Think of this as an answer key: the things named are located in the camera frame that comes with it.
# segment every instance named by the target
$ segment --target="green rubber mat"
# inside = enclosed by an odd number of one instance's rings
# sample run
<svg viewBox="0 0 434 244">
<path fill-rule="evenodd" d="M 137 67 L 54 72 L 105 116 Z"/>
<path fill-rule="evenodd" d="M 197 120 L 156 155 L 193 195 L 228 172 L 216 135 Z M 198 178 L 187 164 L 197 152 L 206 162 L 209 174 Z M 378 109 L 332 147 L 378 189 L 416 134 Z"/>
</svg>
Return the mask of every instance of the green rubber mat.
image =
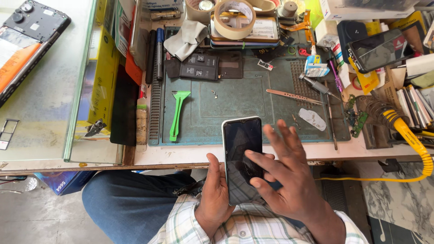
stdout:
<svg viewBox="0 0 434 244">
<path fill-rule="evenodd" d="M 219 79 L 205 81 L 197 79 L 167 78 L 162 82 L 154 80 L 151 90 L 150 146 L 161 145 L 205 145 L 222 144 L 221 123 L 226 119 L 257 115 L 262 124 L 275 127 L 278 119 L 284 119 L 289 125 L 295 125 L 295 115 L 302 127 L 297 129 L 302 142 L 332 142 L 328 113 L 325 106 L 313 105 L 288 97 L 274 95 L 266 89 L 289 92 L 322 102 L 326 97 L 310 88 L 298 76 L 303 71 L 305 58 L 277 58 L 271 63 L 272 71 L 257 65 L 254 56 L 243 57 L 242 79 Z M 332 72 L 322 79 L 327 80 L 334 94 L 336 90 Z M 173 122 L 175 98 L 172 91 L 191 91 L 182 105 L 179 134 L 176 142 L 169 140 L 169 131 Z M 333 125 L 338 141 L 350 140 L 348 124 L 343 113 L 343 104 L 330 98 L 333 112 Z M 320 131 L 298 117 L 301 109 L 313 110 L 327 123 L 327 129 Z"/>
</svg>

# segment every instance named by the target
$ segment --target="tweezers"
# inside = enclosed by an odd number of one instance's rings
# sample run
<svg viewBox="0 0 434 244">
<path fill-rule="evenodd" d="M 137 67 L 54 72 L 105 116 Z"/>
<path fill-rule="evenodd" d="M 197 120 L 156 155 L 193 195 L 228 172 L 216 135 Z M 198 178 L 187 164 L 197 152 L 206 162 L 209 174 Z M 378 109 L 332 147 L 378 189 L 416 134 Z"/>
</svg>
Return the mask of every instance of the tweezers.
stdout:
<svg viewBox="0 0 434 244">
<path fill-rule="evenodd" d="M 267 89 L 266 90 L 268 93 L 272 93 L 272 94 L 276 94 L 276 95 L 281 95 L 281 96 L 287 96 L 290 97 L 292 99 L 297 99 L 297 100 L 302 100 L 305 102 L 309 102 L 309 103 L 313 103 L 313 104 L 317 104 L 317 105 L 322 105 L 323 102 L 321 101 L 317 101 L 314 99 L 310 99 L 304 96 L 299 96 L 299 95 L 295 95 L 295 94 L 291 94 L 291 93 L 287 93 L 287 92 L 281 92 L 281 91 L 276 91 L 276 90 L 272 90 L 272 89 Z"/>
</svg>

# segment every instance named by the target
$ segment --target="purple screwdriver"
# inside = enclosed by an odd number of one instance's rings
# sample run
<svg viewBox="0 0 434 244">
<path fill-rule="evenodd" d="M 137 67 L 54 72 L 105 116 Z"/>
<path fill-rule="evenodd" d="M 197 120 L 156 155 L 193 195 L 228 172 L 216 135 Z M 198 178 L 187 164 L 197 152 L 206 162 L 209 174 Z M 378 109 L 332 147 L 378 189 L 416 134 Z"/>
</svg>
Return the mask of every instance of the purple screwdriver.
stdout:
<svg viewBox="0 0 434 244">
<path fill-rule="evenodd" d="M 341 97 L 343 99 L 344 95 L 343 95 L 342 91 L 344 90 L 344 85 L 342 84 L 341 78 L 339 78 L 339 76 L 336 72 L 336 68 L 335 68 L 335 64 L 333 62 L 333 59 L 329 59 L 328 62 L 330 64 L 330 66 L 332 67 L 333 74 L 335 74 L 336 87 L 338 88 L 338 91 L 341 93 Z"/>
</svg>

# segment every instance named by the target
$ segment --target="blue box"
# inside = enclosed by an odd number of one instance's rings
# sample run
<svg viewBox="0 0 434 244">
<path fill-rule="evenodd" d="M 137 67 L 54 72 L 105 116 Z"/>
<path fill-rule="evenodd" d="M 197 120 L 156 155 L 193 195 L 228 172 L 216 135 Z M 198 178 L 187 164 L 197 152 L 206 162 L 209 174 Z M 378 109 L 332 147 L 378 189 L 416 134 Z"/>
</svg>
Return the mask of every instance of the blue box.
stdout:
<svg viewBox="0 0 434 244">
<path fill-rule="evenodd" d="M 97 173 L 94 171 L 63 171 L 34 173 L 56 195 L 66 195 L 81 191 L 86 183 Z"/>
</svg>

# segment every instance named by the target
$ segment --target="folded cloth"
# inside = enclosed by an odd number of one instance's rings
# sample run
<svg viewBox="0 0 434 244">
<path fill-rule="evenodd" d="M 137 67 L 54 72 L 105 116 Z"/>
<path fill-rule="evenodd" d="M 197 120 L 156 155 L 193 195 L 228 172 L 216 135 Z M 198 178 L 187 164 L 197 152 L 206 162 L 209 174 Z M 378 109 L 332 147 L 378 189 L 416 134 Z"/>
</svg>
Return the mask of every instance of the folded cloth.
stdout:
<svg viewBox="0 0 434 244">
<path fill-rule="evenodd" d="M 179 32 L 164 41 L 164 47 L 173 56 L 183 61 L 207 37 L 208 29 L 200 22 L 184 20 Z"/>
</svg>

